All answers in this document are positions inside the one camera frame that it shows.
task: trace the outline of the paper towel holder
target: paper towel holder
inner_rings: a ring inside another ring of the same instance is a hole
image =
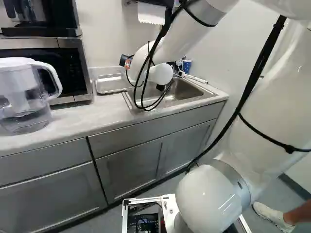
[[[166,6],[167,8],[170,9],[174,7],[174,0],[123,0],[123,4],[129,5],[131,3],[137,3],[139,1],[154,5]]]

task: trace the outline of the coffee maker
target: coffee maker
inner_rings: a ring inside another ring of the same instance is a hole
[[[17,25],[2,27],[5,36],[77,37],[82,34],[75,0],[3,0]]]

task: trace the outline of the blue cup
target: blue cup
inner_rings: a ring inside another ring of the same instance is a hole
[[[189,74],[191,68],[192,60],[183,60],[183,72]]]

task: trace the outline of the gray cabinet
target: gray cabinet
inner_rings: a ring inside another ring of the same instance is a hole
[[[166,176],[186,166],[206,145],[216,120],[211,120],[163,138],[159,176]]]
[[[89,137],[96,159],[216,119],[225,102],[191,109]]]
[[[0,157],[0,185],[18,183],[91,160],[85,138]]]
[[[156,180],[162,139],[96,160],[109,203]]]
[[[41,232],[105,206],[94,165],[88,162],[0,188],[0,229]]]

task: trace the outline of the white wall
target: white wall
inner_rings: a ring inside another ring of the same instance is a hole
[[[139,23],[137,5],[122,0],[76,0],[88,65],[117,66],[121,54],[133,54],[155,39],[159,26]],[[14,25],[0,0],[0,25]]]
[[[255,61],[278,14],[249,0],[240,3],[189,54],[191,73],[230,95],[211,140],[237,106]]]
[[[292,166],[287,172],[290,178],[297,182],[300,186],[311,193],[311,154],[309,153],[305,158],[300,160],[297,164]]]

